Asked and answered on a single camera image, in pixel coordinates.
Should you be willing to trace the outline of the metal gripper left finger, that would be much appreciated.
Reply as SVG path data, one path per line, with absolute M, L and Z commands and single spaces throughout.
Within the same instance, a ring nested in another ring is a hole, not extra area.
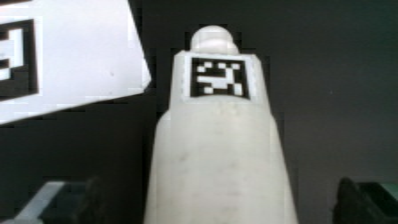
M 101 182 L 50 181 L 32 196 L 11 224 L 105 224 Z

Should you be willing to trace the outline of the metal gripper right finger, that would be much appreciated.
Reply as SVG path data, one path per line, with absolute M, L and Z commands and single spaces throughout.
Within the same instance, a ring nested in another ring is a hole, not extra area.
M 332 224 L 398 224 L 398 183 L 341 179 Z

